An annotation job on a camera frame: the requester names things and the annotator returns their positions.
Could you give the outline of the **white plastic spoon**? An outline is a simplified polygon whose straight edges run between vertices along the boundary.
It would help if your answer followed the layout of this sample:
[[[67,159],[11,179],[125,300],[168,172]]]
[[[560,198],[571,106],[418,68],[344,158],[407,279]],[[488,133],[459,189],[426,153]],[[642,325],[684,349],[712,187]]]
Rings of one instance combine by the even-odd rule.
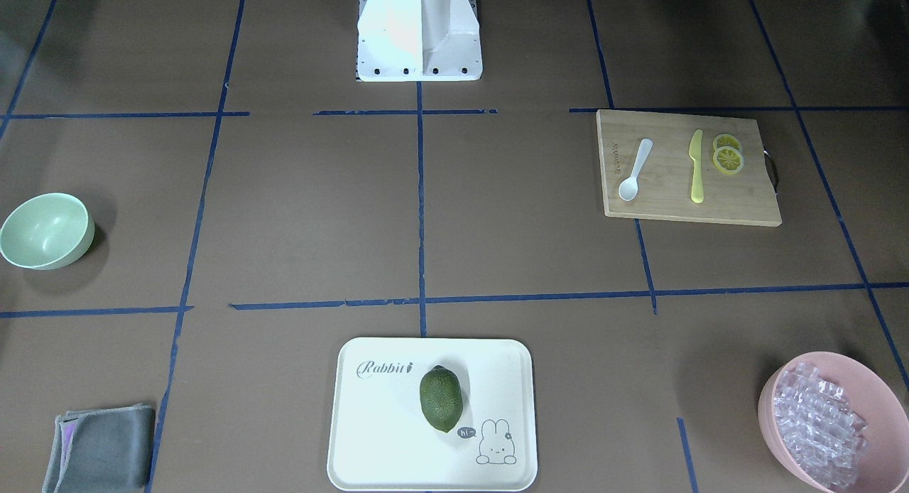
[[[618,185],[618,195],[624,202],[633,201],[638,195],[638,176],[645,165],[653,147],[653,141],[650,138],[643,138],[640,143],[630,175]]]

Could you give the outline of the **light green bowl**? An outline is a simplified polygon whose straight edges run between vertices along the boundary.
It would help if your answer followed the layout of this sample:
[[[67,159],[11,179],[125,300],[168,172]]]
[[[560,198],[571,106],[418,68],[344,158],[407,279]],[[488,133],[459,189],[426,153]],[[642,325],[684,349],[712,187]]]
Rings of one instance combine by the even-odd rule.
[[[94,235],[94,218],[81,199],[42,194],[23,202],[4,221],[2,256],[20,269],[61,269],[87,253]]]

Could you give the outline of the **pink bowl with ice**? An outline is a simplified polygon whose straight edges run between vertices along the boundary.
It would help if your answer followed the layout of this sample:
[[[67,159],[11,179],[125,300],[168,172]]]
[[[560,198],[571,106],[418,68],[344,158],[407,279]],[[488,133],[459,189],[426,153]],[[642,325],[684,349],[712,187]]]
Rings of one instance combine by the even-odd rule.
[[[897,492],[907,484],[905,408],[853,358],[793,358],[766,381],[757,412],[775,459],[819,491]]]

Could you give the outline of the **green avocado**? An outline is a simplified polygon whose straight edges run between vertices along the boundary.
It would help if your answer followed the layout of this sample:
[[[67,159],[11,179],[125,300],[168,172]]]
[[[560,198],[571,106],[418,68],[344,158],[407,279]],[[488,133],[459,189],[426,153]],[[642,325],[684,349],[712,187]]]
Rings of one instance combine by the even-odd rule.
[[[463,414],[464,397],[457,374],[436,364],[419,383],[423,418],[435,430],[448,433]]]

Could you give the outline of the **white rabbit tray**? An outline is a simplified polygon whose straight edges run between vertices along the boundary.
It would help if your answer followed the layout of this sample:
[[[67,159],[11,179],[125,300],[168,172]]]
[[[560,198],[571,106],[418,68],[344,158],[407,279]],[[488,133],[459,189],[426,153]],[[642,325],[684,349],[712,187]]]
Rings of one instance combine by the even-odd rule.
[[[428,424],[421,379],[459,380],[451,430]],[[533,361],[513,339],[357,337],[338,354],[327,476],[344,491],[523,491],[537,477]]]

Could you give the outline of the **bamboo cutting board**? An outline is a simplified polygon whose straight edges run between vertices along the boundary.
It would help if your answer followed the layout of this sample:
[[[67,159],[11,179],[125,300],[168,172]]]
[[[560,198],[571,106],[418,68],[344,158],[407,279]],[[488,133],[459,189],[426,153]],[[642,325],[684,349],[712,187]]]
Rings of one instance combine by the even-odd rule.
[[[753,119],[601,109],[595,114],[595,127],[607,217],[750,227],[781,224],[762,137]],[[688,147],[695,129],[702,130],[702,204],[690,199]],[[737,175],[725,175],[714,167],[713,139],[723,133],[733,134],[743,146],[744,168]],[[630,175],[643,138],[650,138],[653,147],[638,176],[638,195],[624,202],[618,185]]]

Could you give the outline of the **yellow plastic knife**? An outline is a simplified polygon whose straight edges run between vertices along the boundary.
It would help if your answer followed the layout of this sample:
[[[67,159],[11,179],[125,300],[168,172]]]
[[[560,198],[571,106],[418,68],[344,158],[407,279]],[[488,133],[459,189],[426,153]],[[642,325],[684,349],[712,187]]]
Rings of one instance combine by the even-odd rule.
[[[702,187],[702,130],[695,129],[692,133],[688,147],[688,156],[692,161],[692,181],[690,186],[690,199],[695,204],[704,202],[704,188]]]

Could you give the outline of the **upper lemon slice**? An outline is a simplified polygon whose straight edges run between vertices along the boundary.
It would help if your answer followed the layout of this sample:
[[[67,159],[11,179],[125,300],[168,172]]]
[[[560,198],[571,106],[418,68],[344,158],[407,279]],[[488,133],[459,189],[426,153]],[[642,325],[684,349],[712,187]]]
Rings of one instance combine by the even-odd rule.
[[[734,148],[734,150],[737,150],[738,152],[743,150],[740,140],[733,136],[733,134],[718,134],[718,136],[715,136],[713,139],[713,148],[719,149],[724,147]]]

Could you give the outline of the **lemon slice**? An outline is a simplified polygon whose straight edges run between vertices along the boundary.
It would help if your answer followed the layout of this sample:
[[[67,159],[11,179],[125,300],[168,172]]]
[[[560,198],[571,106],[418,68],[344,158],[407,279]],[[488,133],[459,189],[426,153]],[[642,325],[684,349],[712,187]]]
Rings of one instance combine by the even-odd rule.
[[[718,136],[715,136],[713,139],[713,148],[719,149],[724,147],[734,148],[734,150],[737,150],[738,152],[743,150],[740,140],[733,136],[733,134],[718,134]]]
[[[744,155],[737,148],[719,146],[714,149],[713,164],[725,175],[737,175],[744,168]]]

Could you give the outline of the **lower lemon slice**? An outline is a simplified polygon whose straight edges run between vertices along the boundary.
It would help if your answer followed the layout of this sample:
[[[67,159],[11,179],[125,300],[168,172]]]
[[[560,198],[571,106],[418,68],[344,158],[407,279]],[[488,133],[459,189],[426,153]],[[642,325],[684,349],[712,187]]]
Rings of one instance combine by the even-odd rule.
[[[713,164],[725,175],[737,175],[744,168],[744,155],[737,148],[719,146],[714,149]]]

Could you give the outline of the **grey folded cloth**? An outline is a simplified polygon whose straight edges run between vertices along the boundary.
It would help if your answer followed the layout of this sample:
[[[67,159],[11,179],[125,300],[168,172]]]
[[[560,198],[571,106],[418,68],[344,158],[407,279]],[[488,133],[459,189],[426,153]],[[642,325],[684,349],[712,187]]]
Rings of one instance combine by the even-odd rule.
[[[129,492],[151,472],[155,409],[68,410],[56,416],[43,492]]]

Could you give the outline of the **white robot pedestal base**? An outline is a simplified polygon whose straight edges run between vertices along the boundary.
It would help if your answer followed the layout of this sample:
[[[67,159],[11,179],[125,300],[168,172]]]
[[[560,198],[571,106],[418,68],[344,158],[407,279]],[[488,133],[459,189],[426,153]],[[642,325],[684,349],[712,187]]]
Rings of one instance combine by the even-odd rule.
[[[356,78],[461,82],[483,75],[477,0],[359,0]]]

